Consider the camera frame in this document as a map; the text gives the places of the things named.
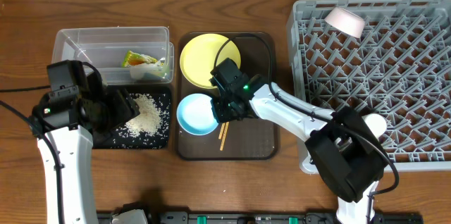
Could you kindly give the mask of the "pile of white rice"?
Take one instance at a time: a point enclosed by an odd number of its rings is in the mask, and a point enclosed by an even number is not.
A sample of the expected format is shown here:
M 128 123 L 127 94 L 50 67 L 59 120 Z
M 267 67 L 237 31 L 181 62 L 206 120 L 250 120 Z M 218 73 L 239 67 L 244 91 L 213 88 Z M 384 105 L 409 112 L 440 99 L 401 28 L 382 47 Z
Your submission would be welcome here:
M 138 105 L 140 114 L 116 130 L 120 137 L 158 137 L 168 132 L 170 108 L 163 103 L 162 97 L 132 94 L 132 98 Z

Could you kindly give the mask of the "light blue bowl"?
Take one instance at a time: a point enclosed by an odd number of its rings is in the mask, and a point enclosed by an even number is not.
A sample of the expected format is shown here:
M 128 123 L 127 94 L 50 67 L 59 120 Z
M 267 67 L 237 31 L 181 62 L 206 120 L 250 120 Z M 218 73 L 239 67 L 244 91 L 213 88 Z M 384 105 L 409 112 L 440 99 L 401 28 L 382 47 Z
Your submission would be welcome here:
M 191 135 L 203 136 L 218 127 L 214 117 L 212 98 L 209 95 L 195 93 L 184 97 L 178 104 L 176 117 L 179 126 Z

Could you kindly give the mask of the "green snack wrapper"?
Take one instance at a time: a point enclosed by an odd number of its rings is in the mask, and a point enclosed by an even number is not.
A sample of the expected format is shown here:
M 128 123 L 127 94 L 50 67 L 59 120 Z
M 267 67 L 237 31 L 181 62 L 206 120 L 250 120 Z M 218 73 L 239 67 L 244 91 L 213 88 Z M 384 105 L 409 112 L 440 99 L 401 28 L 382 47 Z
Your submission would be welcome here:
M 130 66 L 138 66 L 141 64 L 154 64 L 157 63 L 158 60 L 151 56 L 145 54 L 135 53 L 133 51 L 128 51 L 125 55 L 125 58 L 121 64 L 122 68 L 127 68 Z

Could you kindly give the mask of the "yellow plate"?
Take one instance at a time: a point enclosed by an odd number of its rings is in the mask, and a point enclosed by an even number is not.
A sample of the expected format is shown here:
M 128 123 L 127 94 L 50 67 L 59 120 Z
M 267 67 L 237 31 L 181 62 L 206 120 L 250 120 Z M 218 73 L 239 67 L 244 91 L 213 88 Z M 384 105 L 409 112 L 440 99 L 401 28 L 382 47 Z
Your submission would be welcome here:
M 191 39 L 180 55 L 180 69 L 185 78 L 196 87 L 214 89 L 210 79 L 216 54 L 227 37 L 208 33 Z

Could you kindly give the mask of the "white tissue wad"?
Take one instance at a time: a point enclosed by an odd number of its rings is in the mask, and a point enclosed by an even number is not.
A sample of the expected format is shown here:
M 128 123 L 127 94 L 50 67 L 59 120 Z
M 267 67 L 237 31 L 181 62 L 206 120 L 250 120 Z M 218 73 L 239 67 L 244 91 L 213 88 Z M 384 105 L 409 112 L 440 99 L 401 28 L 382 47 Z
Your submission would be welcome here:
M 143 63 L 130 68 L 130 76 L 135 80 L 165 79 L 170 68 L 163 61 L 156 63 Z

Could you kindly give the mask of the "pink white bowl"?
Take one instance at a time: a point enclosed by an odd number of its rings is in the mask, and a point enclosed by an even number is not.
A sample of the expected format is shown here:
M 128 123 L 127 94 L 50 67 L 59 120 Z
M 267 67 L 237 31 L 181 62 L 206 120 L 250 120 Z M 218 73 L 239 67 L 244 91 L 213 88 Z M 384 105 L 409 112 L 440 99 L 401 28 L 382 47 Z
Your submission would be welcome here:
M 325 21 L 339 31 L 357 39 L 361 37 L 365 26 L 363 18 L 341 7 L 335 7 L 326 16 Z

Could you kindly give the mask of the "white green cup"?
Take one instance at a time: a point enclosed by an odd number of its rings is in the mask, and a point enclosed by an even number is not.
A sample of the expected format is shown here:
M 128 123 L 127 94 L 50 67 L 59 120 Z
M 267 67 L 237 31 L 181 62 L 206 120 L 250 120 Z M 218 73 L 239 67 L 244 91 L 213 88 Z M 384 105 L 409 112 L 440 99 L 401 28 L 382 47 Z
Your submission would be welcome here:
M 379 114 L 371 113 L 362 118 L 376 138 L 382 136 L 387 130 L 385 118 Z

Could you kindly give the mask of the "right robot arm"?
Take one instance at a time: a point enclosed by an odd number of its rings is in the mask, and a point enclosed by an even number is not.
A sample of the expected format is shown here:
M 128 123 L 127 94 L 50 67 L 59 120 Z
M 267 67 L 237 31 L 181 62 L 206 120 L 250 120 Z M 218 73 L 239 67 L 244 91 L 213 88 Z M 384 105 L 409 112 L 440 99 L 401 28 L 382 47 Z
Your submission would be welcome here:
M 220 122 L 260 118 L 298 137 L 311 156 L 321 179 L 338 197 L 340 223 L 371 223 L 374 197 L 385 167 L 393 162 L 378 142 L 386 130 L 378 114 L 360 116 L 351 108 L 319 108 L 302 101 L 274 82 L 218 83 L 212 101 Z

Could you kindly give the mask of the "grey dishwasher rack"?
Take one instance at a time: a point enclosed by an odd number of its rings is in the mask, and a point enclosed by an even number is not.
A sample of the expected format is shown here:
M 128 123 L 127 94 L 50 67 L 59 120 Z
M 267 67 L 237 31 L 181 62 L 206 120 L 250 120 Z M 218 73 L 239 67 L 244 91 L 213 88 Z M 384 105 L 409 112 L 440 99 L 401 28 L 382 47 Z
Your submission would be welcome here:
M 335 7 L 364 19 L 359 39 L 325 21 Z M 297 98 L 381 114 L 399 171 L 450 169 L 450 0 L 299 0 L 286 28 Z

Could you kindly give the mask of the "wooden chopstick right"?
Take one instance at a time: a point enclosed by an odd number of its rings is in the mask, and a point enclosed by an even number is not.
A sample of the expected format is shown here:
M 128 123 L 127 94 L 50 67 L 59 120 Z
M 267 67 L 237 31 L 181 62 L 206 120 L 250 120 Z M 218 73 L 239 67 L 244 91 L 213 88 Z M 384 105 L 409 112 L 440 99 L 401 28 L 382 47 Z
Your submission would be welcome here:
M 220 139 L 220 141 L 221 141 L 220 150 L 221 150 L 221 151 L 223 151 L 223 148 L 224 148 L 224 145 L 225 145 L 225 141 L 226 141 L 226 137 L 227 137 L 227 134 L 228 134 L 228 128 L 229 128 L 229 125 L 230 125 L 230 123 L 229 123 L 229 122 L 226 122 L 226 124 L 225 124 L 225 130 L 224 130 L 224 132 L 223 132 L 223 137 L 222 137 L 222 139 Z

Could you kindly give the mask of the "wooden chopstick left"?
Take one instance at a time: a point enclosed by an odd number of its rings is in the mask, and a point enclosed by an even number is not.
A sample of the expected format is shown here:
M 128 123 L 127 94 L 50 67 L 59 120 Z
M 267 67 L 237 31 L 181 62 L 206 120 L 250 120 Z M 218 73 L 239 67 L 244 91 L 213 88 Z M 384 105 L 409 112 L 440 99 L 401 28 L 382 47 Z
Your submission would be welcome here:
M 222 137 L 223 137 L 223 132 L 225 130 L 225 126 L 226 126 L 226 123 L 222 123 L 221 124 L 221 129 L 220 129 L 220 132 L 219 132 L 219 135 L 218 135 L 219 139 L 222 139 Z

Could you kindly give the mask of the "brown plastic serving tray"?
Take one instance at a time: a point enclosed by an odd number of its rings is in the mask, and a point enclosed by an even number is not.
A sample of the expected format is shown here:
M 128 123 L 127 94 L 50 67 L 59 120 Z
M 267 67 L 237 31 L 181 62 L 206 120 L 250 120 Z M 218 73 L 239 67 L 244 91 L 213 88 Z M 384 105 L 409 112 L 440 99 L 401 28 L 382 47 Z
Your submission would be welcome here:
M 239 49 L 240 70 L 249 77 L 268 75 L 268 51 L 274 48 L 270 35 L 255 32 L 252 37 L 240 37 L 233 42 Z M 196 136 L 176 123 L 174 145 L 178 155 L 187 161 L 265 160 L 278 150 L 278 127 L 267 120 L 246 118 L 229 123 L 225 139 L 219 138 L 222 126 L 213 132 Z

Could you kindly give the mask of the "black plastic tray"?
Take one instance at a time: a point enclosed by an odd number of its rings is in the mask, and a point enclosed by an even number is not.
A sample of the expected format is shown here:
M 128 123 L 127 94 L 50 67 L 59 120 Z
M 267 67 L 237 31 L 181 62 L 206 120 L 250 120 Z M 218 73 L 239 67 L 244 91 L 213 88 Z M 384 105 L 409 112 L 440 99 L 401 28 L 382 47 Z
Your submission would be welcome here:
M 163 103 L 170 108 L 170 124 L 171 124 L 171 91 L 164 86 L 152 87 L 149 85 L 128 85 L 124 86 L 130 96 L 132 94 L 151 94 L 152 97 L 162 97 Z M 167 145 L 169 139 L 169 130 L 163 136 L 158 137 L 138 137 L 138 138 L 122 138 L 116 130 L 112 130 L 105 134 L 93 134 L 95 149 L 161 149 Z

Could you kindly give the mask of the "clear plastic bin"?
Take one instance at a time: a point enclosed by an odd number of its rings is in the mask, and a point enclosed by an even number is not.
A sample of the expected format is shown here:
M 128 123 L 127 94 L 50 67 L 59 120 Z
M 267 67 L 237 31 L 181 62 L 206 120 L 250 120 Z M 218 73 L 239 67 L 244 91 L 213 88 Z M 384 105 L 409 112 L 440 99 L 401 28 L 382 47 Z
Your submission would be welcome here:
M 135 80 L 121 64 L 128 51 L 163 61 L 170 68 L 165 79 Z M 167 84 L 174 74 L 174 47 L 167 27 L 93 27 L 62 29 L 54 43 L 52 63 L 88 62 L 108 85 Z

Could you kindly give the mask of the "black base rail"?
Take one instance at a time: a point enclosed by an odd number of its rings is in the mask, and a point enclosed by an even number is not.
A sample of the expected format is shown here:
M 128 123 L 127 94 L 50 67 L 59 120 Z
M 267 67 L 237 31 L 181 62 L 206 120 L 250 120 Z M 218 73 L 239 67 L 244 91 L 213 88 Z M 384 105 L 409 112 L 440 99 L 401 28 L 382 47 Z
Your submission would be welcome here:
M 112 212 L 100 211 L 97 214 L 100 223 L 133 223 L 126 216 L 129 211 L 136 210 L 144 214 L 147 223 L 160 224 L 327 224 L 338 223 L 333 212 L 323 213 L 191 213 L 185 209 L 167 211 L 162 213 L 151 213 L 145 205 L 135 202 L 125 204 Z

